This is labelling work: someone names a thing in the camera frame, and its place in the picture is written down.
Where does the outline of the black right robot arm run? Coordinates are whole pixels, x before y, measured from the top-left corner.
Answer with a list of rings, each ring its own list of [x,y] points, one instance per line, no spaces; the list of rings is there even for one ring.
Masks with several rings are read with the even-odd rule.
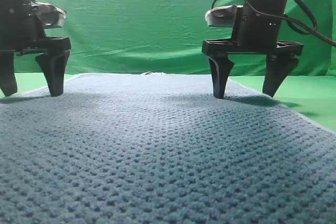
[[[17,92],[14,56],[36,54],[50,95],[64,92],[64,75],[70,56],[69,37],[48,37],[46,29],[62,28],[65,10],[36,0],[1,0],[1,91]]]

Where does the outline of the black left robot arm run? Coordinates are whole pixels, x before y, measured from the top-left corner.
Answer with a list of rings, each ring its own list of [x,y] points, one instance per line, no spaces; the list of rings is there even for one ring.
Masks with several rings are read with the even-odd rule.
[[[229,27],[226,39],[204,40],[202,53],[211,68],[213,95],[224,97],[226,83],[234,66],[230,54],[266,56],[263,93],[275,95],[285,78],[298,66],[303,44],[278,40],[287,0],[244,0],[243,5],[212,6],[205,14],[209,27]]]

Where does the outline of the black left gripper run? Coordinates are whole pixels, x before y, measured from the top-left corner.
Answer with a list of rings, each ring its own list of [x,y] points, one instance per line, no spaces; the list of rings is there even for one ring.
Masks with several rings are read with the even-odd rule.
[[[273,97],[286,77],[298,66],[303,44],[278,40],[281,21],[255,13],[250,7],[237,6],[230,38],[203,41],[202,53],[207,55],[213,96],[223,99],[228,77],[234,66],[228,54],[264,54],[266,74],[262,92]]]

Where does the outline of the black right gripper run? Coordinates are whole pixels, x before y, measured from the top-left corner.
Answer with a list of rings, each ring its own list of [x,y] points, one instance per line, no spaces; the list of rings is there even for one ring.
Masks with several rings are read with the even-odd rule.
[[[64,92],[64,76],[70,56],[69,37],[48,37],[32,4],[19,10],[1,9],[1,91],[8,97],[17,92],[14,53],[56,52],[35,57],[47,81],[49,93],[58,97]]]

